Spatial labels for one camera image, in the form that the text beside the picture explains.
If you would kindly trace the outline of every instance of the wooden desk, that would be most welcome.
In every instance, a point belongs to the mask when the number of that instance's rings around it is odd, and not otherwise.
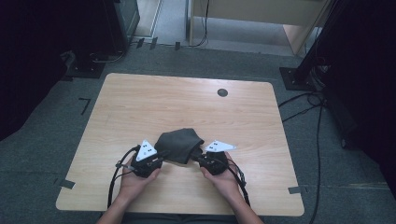
[[[228,96],[220,97],[218,89]],[[186,77],[110,74],[98,96],[62,189],[61,210],[105,211],[116,162],[143,139],[193,128],[205,140],[237,146],[230,154],[245,173],[258,215],[300,216],[304,206],[271,84]],[[114,188],[118,194],[120,182]],[[132,212],[232,214],[199,165],[163,164],[157,180],[129,208]]]
[[[191,0],[190,45],[193,17],[205,17],[208,0]],[[294,54],[298,54],[312,30],[328,14],[332,0],[211,0],[208,17],[284,24]]]

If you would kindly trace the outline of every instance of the gray carpet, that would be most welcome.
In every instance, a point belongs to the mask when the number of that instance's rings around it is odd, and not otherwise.
[[[283,102],[298,91],[286,91],[279,66],[297,67],[301,59],[211,49],[174,51],[132,46],[125,57],[106,65],[100,79],[60,81],[25,125],[0,142],[0,223],[94,223],[97,212],[65,212],[55,207],[104,78],[108,73],[150,74],[265,81]],[[91,103],[81,115],[86,101]],[[301,98],[280,109],[286,118],[307,107]],[[303,193],[301,217],[265,217],[266,223],[308,223],[314,211],[317,184],[316,133],[319,109],[284,123],[290,153]],[[319,133],[321,186],[315,223],[395,223],[396,202],[378,166],[358,150],[345,150],[330,112],[324,108]]]

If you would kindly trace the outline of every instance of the bare arm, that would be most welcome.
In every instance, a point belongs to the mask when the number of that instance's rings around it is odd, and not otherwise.
[[[230,155],[225,152],[227,158],[231,160]],[[230,167],[236,172],[233,162],[229,161]],[[233,213],[240,224],[263,224],[262,220],[256,215],[256,213],[250,208],[250,206],[245,202],[243,196],[239,191],[238,183],[236,182],[233,174],[226,170],[221,175],[212,175],[206,168],[201,167],[201,171],[204,177],[216,187],[221,196],[227,201],[227,203],[233,209]]]
[[[130,171],[125,168],[122,169],[123,174],[128,172]],[[152,172],[148,178],[136,176],[134,173],[123,175],[119,195],[117,195],[113,204],[110,205],[107,211],[96,223],[120,224],[122,217],[131,202],[137,198],[137,196],[145,189],[147,184],[157,178],[159,173],[160,169],[157,169]]]

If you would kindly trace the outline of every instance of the hand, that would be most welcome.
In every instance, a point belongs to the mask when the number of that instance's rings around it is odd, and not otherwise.
[[[228,152],[225,152],[225,155],[228,159],[228,164],[230,165],[230,168],[236,173],[236,167],[230,154],[228,154]],[[237,195],[241,196],[241,193],[239,192],[239,185],[236,182],[233,174],[228,169],[220,175],[210,174],[205,167],[201,167],[201,172],[206,179],[212,182],[215,188],[225,199],[230,199],[230,197]]]
[[[132,159],[129,159],[127,165],[131,165],[131,161]],[[122,173],[124,175],[121,177],[120,193],[118,197],[131,203],[145,189],[147,184],[157,178],[160,171],[160,169],[156,169],[149,177],[143,178],[135,175],[134,172],[126,168],[122,168]]]

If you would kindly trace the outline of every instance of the light wood tabletop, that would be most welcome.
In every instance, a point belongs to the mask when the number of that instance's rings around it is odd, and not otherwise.
[[[218,95],[225,89],[228,95]],[[62,188],[60,210],[106,211],[115,164],[147,139],[193,128],[205,140],[235,145],[233,160],[245,174],[251,207],[259,216],[300,216],[297,187],[286,136],[270,83],[189,77],[109,74],[99,93]],[[114,187],[118,194],[120,181]],[[128,211],[142,213],[233,213],[206,180],[197,162],[164,162],[158,178]]]

